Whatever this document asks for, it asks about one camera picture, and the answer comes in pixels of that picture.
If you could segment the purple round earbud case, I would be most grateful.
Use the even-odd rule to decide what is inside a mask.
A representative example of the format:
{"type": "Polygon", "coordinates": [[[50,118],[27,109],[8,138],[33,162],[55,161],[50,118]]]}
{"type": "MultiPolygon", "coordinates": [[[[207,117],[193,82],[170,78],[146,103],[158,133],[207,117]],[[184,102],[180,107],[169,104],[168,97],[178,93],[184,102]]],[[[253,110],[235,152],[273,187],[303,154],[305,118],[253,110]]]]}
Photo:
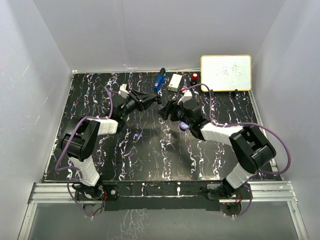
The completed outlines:
{"type": "Polygon", "coordinates": [[[190,128],[190,126],[187,125],[187,124],[184,123],[184,122],[180,122],[180,123],[179,123],[179,128],[180,128],[180,130],[182,130],[182,131],[186,131],[186,130],[188,130],[188,129],[190,128]]]}

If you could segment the black earbud charging case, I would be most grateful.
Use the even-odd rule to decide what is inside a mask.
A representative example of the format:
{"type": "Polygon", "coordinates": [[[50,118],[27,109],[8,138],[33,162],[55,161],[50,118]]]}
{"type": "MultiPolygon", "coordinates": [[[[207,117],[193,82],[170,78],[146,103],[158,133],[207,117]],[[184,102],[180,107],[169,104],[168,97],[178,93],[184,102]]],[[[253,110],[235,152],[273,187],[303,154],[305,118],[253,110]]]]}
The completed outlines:
{"type": "Polygon", "coordinates": [[[161,104],[162,103],[162,99],[161,99],[161,96],[159,94],[156,95],[154,101],[157,103],[157,104],[161,104]]]}

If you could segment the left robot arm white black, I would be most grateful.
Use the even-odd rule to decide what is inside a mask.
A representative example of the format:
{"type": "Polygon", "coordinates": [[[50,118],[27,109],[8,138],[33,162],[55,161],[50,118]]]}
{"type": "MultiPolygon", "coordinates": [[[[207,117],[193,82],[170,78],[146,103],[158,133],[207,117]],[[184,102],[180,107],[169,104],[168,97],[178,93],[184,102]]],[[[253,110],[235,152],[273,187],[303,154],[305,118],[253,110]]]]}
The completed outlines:
{"type": "Polygon", "coordinates": [[[110,112],[107,116],[74,116],[60,141],[62,153],[59,160],[67,155],[73,164],[71,168],[79,174],[79,187],[75,190],[93,200],[99,199],[104,189],[92,157],[98,136],[118,134],[125,125],[125,117],[131,112],[142,112],[153,103],[161,103],[157,93],[120,90],[119,95],[123,101],[118,105],[114,105],[112,97],[109,98],[110,112]]]}

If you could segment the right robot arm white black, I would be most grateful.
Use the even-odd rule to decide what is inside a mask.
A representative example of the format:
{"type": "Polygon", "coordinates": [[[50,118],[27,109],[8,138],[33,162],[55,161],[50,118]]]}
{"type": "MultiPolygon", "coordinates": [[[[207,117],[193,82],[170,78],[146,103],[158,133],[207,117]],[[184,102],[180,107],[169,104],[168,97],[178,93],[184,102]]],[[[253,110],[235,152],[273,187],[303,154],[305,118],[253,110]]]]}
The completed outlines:
{"type": "Polygon", "coordinates": [[[240,194],[242,185],[276,156],[275,148],[258,126],[215,126],[204,117],[195,100],[170,100],[158,114],[163,120],[186,124],[199,140],[215,141],[233,148],[238,163],[219,186],[209,190],[220,197],[235,198],[240,194]]]}

